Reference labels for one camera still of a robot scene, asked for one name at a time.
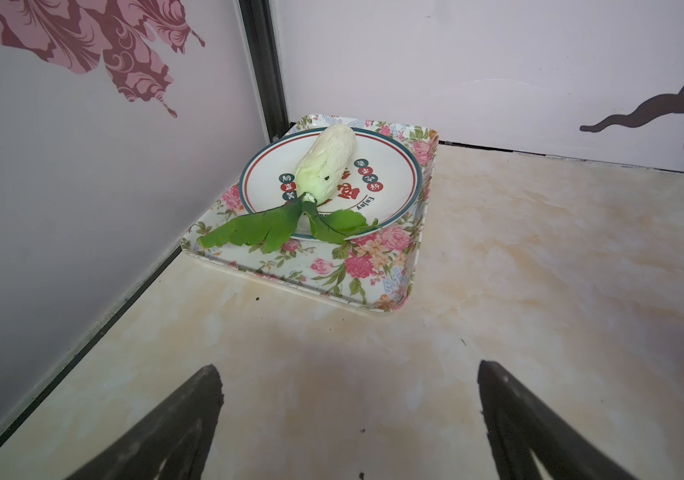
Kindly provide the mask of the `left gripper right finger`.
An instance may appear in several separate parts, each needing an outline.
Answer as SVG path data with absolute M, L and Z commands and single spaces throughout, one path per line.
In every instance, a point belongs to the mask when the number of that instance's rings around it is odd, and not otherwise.
M 482 414 L 501 479 L 631 479 L 500 363 L 480 362 Z

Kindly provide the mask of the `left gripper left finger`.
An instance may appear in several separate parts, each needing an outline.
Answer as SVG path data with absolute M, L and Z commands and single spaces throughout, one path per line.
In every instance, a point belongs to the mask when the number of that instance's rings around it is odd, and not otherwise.
M 223 384 L 206 365 L 71 479 L 199 479 L 220 411 Z

